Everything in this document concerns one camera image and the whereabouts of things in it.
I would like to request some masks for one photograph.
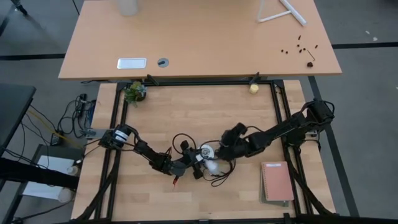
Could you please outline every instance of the book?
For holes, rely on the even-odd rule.
[[[260,202],[288,207],[294,199],[287,162],[261,163]]]

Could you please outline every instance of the potted plant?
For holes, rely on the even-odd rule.
[[[130,88],[124,90],[124,99],[135,107],[137,107],[137,102],[144,100],[146,96],[147,88],[141,82],[134,82]]]

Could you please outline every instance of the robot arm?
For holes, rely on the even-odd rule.
[[[134,134],[134,145],[127,143],[131,133]],[[132,145],[134,148],[129,151],[133,151],[142,155],[149,161],[149,165],[153,169],[167,175],[176,175],[177,177],[180,177],[184,175],[186,169],[192,166],[194,170],[193,175],[196,179],[199,179],[203,176],[202,172],[200,171],[200,165],[195,157],[196,149],[190,148],[188,142],[186,141],[181,143],[182,157],[175,161],[172,161],[172,156],[170,153],[171,148],[166,153],[155,152],[151,147],[148,146],[148,143],[140,138],[136,129],[126,124],[118,125],[113,130],[107,130],[98,144],[107,149],[121,151],[123,150],[122,148],[125,144]]]
[[[307,109],[307,116],[303,114],[305,109]],[[264,151],[273,140],[282,136],[286,137],[289,145],[299,146],[305,140],[305,133],[323,131],[325,126],[333,120],[333,112],[327,106],[327,102],[313,100],[304,104],[302,109],[291,118],[267,131],[258,131],[245,138],[240,136],[245,134],[250,127],[238,123],[233,129],[224,132],[217,156],[226,161],[242,156],[251,157]]]

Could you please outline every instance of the wooden tabletop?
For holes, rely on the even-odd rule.
[[[341,74],[314,1],[289,2],[306,27],[291,14],[257,23],[259,0],[139,0],[139,12],[127,17],[116,1],[85,1],[59,78]],[[284,11],[266,0],[262,15]],[[146,58],[146,68],[119,70],[119,58]],[[169,66],[160,68],[160,58]]]
[[[116,84],[100,86],[93,128],[109,127],[115,89]],[[300,82],[285,81],[285,89],[294,113],[304,104]],[[277,123],[268,85],[261,85],[256,95],[242,85],[149,87],[147,98],[137,108],[130,106],[126,119],[126,124],[135,127],[140,137],[157,152],[165,152],[177,133],[191,135],[199,145],[220,139],[224,130],[238,122],[261,129],[269,129]],[[183,137],[177,138],[176,145],[183,140]],[[87,151],[94,147],[94,144],[89,145]],[[316,143],[306,142],[301,149],[308,186],[326,208],[334,211]],[[104,149],[99,148],[85,158],[72,218],[79,216],[95,196],[103,157]],[[178,159],[180,155],[173,152],[172,157]],[[274,141],[261,154],[239,158],[234,172],[219,187],[212,187],[203,179],[195,180],[189,169],[173,189],[173,177],[153,170],[144,158],[133,152],[122,152],[113,220],[277,218],[284,212],[294,216],[291,203],[289,207],[260,203],[260,163],[264,161],[284,161],[280,140]],[[107,203],[103,205],[105,214]]]

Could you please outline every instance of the metal plate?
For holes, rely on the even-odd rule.
[[[118,60],[118,69],[143,69],[146,66],[146,58],[119,58]]]

